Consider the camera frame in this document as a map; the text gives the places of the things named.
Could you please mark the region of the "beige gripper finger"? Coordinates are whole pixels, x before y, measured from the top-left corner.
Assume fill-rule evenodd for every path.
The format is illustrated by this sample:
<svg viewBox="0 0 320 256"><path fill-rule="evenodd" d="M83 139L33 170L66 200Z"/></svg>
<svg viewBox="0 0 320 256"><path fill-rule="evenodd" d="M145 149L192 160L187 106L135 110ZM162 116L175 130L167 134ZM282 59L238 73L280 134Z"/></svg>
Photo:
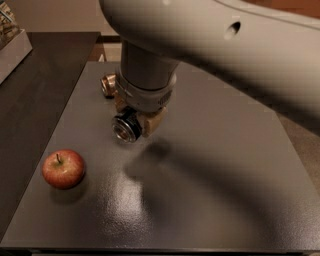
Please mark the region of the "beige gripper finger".
<svg viewBox="0 0 320 256"><path fill-rule="evenodd" d="M163 107L157 112L139 114L139 124L142 128L143 137L147 138L155 132L161 124L166 112L167 109Z"/></svg>
<svg viewBox="0 0 320 256"><path fill-rule="evenodd" d="M114 104L117 112L121 112L127 107L127 103L118 92L114 95Z"/></svg>

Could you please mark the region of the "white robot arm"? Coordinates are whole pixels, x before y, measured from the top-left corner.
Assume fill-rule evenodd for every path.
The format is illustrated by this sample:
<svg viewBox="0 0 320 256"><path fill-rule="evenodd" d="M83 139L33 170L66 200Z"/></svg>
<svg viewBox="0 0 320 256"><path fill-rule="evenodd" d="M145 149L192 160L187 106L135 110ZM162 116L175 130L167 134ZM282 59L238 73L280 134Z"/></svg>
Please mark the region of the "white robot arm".
<svg viewBox="0 0 320 256"><path fill-rule="evenodd" d="M99 0L122 39L116 88L152 113L181 62L196 66L313 133L320 131L320 22L244 0Z"/></svg>

